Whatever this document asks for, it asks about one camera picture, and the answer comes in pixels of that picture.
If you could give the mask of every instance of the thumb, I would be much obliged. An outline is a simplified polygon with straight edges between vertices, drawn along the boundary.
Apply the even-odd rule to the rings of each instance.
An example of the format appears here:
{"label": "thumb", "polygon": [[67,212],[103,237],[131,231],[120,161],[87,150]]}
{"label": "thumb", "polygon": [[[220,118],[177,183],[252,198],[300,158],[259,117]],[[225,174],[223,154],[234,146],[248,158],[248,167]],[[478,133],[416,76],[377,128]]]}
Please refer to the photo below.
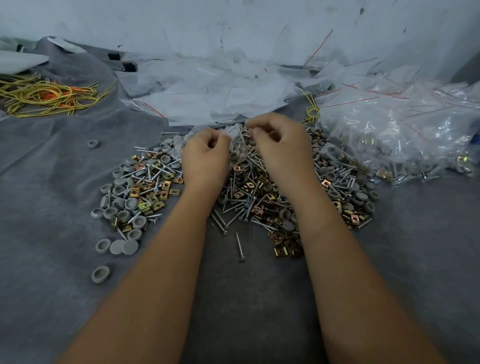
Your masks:
{"label": "thumb", "polygon": [[274,144],[276,144],[276,142],[274,142],[262,128],[253,128],[252,136],[257,143],[257,149],[261,156],[268,154],[268,152],[274,147]]}
{"label": "thumb", "polygon": [[218,136],[218,139],[216,141],[216,145],[213,148],[213,150],[216,153],[220,154],[229,154],[230,151],[230,136],[228,134],[222,133]]}

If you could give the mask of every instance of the white wall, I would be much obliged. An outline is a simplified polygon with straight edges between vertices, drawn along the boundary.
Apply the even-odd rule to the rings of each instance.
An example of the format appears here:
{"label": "white wall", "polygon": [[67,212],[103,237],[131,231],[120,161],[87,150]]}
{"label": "white wall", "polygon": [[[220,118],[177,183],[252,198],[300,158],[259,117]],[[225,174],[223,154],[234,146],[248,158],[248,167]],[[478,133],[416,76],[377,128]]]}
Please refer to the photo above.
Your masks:
{"label": "white wall", "polygon": [[479,0],[3,0],[1,8],[0,36],[184,55],[242,48],[290,64],[303,64],[334,29],[351,61],[420,64],[442,79],[480,50]]}

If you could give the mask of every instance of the person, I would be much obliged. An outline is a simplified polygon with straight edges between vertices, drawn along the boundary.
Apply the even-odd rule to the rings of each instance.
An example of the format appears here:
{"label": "person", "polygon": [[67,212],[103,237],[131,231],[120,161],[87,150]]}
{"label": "person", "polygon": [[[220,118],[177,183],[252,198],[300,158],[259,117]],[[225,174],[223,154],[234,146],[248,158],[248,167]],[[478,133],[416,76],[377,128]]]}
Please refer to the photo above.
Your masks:
{"label": "person", "polygon": [[[327,197],[304,127],[275,113],[245,126],[297,214],[330,363],[445,363],[388,291]],[[59,364],[180,360],[206,220],[228,173],[229,142],[226,134],[204,129],[186,144],[182,197]]]}

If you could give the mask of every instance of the pile of screws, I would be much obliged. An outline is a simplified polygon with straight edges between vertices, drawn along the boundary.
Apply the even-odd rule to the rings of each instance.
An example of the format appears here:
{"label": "pile of screws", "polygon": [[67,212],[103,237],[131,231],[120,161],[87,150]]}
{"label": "pile of screws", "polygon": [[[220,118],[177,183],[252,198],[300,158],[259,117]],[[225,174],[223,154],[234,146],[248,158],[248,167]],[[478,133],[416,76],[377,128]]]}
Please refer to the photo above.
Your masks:
{"label": "pile of screws", "polygon": [[[312,141],[314,168],[320,183],[348,228],[360,230],[371,222],[375,213],[372,202],[381,197],[375,191],[376,180],[348,156],[333,155],[331,144],[320,130],[307,128],[306,131]],[[270,180],[255,150],[255,140],[249,137],[246,129],[242,129],[242,135],[248,149],[246,160],[235,166],[227,177],[217,201],[222,211],[213,209],[211,218],[223,235],[236,220],[259,225],[268,231],[277,257],[300,257],[303,248],[292,205]],[[226,222],[222,215],[230,211],[235,214]]]}
{"label": "pile of screws", "polygon": [[[134,147],[140,155],[121,163],[112,172],[114,182],[100,188],[103,194],[100,207],[95,208],[90,216],[109,220],[113,231],[118,232],[121,239],[113,242],[110,239],[100,240],[95,246],[98,253],[135,254],[148,224],[155,224],[157,218],[163,215],[157,212],[165,207],[166,200],[180,195],[180,189],[171,188],[172,183],[183,184],[181,160],[172,156],[173,148],[178,146],[183,146],[183,136],[165,139],[153,150]],[[105,272],[104,267],[97,268],[92,273],[93,282],[105,282],[108,276]]]}

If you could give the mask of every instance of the gray tablecloth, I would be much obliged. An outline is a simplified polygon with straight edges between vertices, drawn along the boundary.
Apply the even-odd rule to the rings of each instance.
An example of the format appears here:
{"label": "gray tablecloth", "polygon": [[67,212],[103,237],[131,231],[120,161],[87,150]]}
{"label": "gray tablecloth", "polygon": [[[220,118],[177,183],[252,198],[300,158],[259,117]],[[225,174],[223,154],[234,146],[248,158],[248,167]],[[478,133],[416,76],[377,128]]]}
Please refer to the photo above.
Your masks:
{"label": "gray tablecloth", "polygon": [[[102,50],[67,54],[42,41],[37,51],[51,57],[41,72],[59,82],[103,89],[116,80]],[[117,85],[74,116],[0,122],[0,363],[51,363],[138,256],[97,254],[95,243],[112,233],[89,216],[132,146],[170,130],[125,108],[124,96]],[[300,119],[305,109],[283,112]],[[101,147],[89,149],[92,139]],[[446,357],[478,363],[479,180],[454,175],[381,192],[375,220],[356,233],[360,244]],[[150,226],[140,254],[160,226]],[[236,222],[231,231],[247,260],[237,263],[233,233],[208,226],[182,362],[325,362],[305,259],[275,258],[260,227]],[[114,274],[96,286],[90,274],[103,264]]]}

